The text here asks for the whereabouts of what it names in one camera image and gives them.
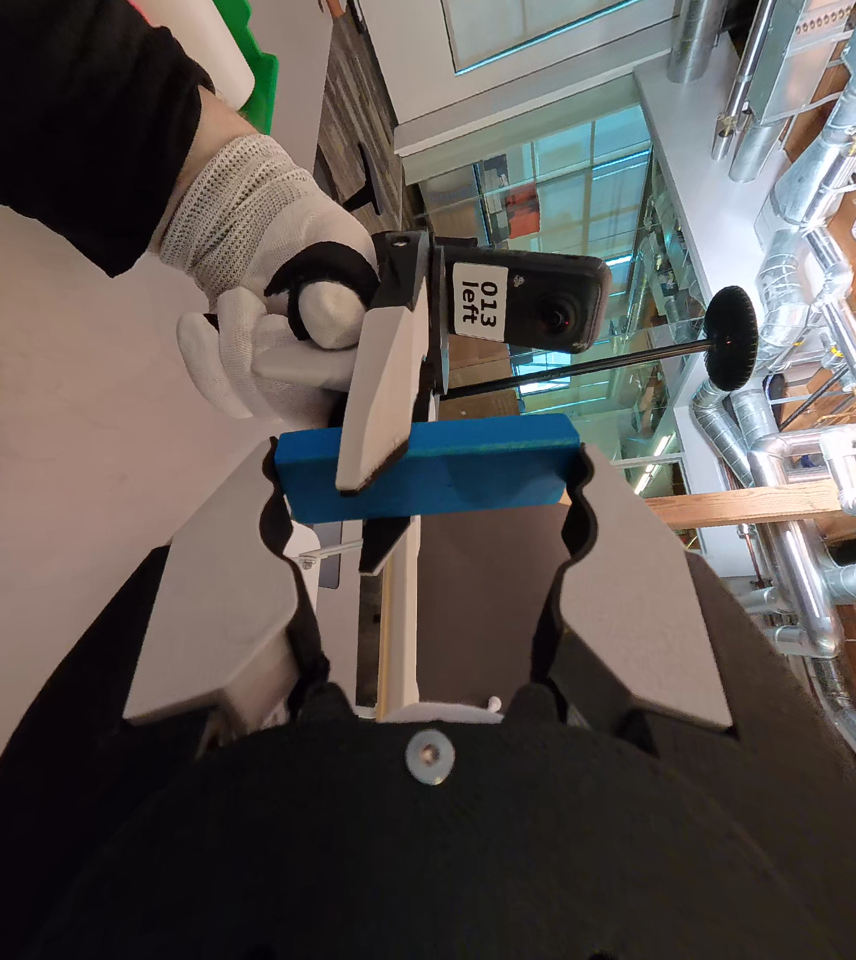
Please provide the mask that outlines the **blue wooden block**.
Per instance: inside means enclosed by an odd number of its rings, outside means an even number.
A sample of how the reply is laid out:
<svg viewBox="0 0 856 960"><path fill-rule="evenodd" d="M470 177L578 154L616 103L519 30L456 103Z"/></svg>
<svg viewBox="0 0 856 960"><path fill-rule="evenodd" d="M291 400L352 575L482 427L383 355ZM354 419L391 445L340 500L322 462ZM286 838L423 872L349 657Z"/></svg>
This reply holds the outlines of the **blue wooden block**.
<svg viewBox="0 0 856 960"><path fill-rule="evenodd" d="M407 451L361 492L336 489L341 429L283 434L275 471L300 523L374 521L558 503L580 462L565 414L414 423Z"/></svg>

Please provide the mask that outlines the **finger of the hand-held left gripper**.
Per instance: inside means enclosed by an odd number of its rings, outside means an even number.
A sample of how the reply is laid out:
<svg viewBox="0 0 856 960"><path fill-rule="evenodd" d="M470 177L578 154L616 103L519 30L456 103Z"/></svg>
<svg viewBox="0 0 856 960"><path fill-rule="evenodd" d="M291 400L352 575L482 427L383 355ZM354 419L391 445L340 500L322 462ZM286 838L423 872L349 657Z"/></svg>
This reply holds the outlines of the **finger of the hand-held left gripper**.
<svg viewBox="0 0 856 960"><path fill-rule="evenodd" d="M379 575L408 534L411 534L414 555L417 556L421 548L421 525L422 518L417 515L369 518L362 522L360 575Z"/></svg>
<svg viewBox="0 0 856 960"><path fill-rule="evenodd" d="M366 313L341 426L335 479L341 495L361 493L407 446L428 348L427 302Z"/></svg>

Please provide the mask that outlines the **person's left forearm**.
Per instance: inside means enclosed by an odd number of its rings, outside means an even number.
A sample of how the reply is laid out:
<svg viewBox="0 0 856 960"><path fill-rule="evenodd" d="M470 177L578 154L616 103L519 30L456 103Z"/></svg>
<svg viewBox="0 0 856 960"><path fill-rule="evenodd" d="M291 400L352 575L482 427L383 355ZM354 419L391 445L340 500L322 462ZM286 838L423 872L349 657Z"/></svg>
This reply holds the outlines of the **person's left forearm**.
<svg viewBox="0 0 856 960"><path fill-rule="evenodd" d="M146 253L202 120L203 66L126 1L0 2L0 207L107 276Z"/></svg>

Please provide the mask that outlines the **white paper roll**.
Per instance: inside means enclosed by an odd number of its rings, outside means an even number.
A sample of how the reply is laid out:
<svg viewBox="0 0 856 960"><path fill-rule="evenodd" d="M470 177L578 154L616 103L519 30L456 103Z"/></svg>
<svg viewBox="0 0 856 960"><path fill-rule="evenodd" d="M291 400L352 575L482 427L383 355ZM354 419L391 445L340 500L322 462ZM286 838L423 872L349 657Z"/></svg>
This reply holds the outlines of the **white paper roll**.
<svg viewBox="0 0 856 960"><path fill-rule="evenodd" d="M215 72L211 75L220 99L239 111L254 92L254 69L246 54L251 51L251 7L245 1L213 1Z"/></svg>

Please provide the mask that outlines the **silver ventilation ducts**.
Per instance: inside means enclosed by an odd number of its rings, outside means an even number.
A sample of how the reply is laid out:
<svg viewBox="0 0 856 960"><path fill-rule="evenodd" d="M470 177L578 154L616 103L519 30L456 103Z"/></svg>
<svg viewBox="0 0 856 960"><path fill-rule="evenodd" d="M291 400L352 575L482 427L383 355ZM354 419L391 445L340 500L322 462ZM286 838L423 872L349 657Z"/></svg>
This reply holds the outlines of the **silver ventilation ducts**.
<svg viewBox="0 0 856 960"><path fill-rule="evenodd" d="M736 423L722 419L701 430L752 494L786 486L789 469L805 454L820 454L842 511L856 517L856 422L778 429L763 390L764 378L782 366L812 330L827 336L856 397L856 317L849 304L853 273L828 224L842 196L856 189L856 26L842 54L848 81L815 140L770 191L760 227L778 227L757 275L762 306L759 351L739 390L702 383L698 399L724 414L731 397ZM852 228L856 237L856 221ZM798 624L769 630L774 648L799 658L829 721L856 755L856 696L843 670L844 632L836 607L856 604L856 564L831 568L808 519L757 521L763 557L773 567L773 587Z"/></svg>

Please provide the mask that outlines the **green plastic bin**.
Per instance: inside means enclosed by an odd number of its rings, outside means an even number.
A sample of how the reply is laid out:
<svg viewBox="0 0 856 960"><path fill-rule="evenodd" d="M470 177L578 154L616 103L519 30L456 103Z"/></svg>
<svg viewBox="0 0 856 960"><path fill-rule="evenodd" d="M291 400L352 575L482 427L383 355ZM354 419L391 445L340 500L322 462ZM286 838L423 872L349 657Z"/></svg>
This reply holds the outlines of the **green plastic bin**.
<svg viewBox="0 0 856 960"><path fill-rule="evenodd" d="M241 32L239 47L254 78L251 94L241 107L241 114L263 134L272 132L278 89L279 61L275 54L264 52L251 29L252 7L240 1Z"/></svg>

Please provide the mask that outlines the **black floor lamp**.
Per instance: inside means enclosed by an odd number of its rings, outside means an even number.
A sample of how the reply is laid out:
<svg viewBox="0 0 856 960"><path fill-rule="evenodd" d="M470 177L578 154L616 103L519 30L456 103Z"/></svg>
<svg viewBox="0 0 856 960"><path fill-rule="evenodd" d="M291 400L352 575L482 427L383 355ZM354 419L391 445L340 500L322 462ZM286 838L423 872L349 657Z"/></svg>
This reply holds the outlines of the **black floor lamp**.
<svg viewBox="0 0 856 960"><path fill-rule="evenodd" d="M561 378L614 371L692 354L704 355L705 369L714 386L728 392L745 386L757 364L759 342L757 314L748 294L738 286L725 287L715 294L702 318L702 330L704 335L697 341L673 343L607 359L556 366L458 386L447 390L443 399L468 399L517 389L531 383L553 382Z"/></svg>

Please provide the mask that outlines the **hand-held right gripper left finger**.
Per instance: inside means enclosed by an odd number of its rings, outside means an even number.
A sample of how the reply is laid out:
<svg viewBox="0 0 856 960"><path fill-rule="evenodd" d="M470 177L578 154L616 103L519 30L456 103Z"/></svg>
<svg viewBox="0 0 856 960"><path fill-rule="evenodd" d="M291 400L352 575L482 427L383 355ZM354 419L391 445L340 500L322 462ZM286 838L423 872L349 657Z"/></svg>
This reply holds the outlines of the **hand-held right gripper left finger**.
<svg viewBox="0 0 856 960"><path fill-rule="evenodd" d="M123 719L214 708L244 735L327 681L318 535L292 520L262 443L174 534Z"/></svg>

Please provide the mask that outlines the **person's left hand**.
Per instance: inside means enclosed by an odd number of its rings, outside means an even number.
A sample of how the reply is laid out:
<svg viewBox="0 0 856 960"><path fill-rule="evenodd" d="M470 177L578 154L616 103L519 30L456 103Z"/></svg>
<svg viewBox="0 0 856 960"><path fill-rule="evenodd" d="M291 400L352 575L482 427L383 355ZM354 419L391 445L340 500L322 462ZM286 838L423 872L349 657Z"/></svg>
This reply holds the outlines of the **person's left hand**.
<svg viewBox="0 0 856 960"><path fill-rule="evenodd" d="M162 232L162 263L191 277L209 313L181 316L175 336L196 390L236 419L288 429L329 425L343 392L279 381L262 360L295 346L356 348L378 287L372 237L270 137L217 151Z"/></svg>

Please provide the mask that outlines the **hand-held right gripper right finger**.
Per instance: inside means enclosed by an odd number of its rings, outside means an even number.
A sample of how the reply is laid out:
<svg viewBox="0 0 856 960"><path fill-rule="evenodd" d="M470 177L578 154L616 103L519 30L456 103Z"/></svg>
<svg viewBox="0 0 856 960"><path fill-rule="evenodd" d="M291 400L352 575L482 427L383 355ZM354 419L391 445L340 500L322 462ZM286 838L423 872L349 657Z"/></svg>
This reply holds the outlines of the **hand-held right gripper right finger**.
<svg viewBox="0 0 856 960"><path fill-rule="evenodd" d="M639 712L727 731L733 714L686 549L595 447L580 447L568 479L569 557L535 628L533 681L591 731L619 732Z"/></svg>

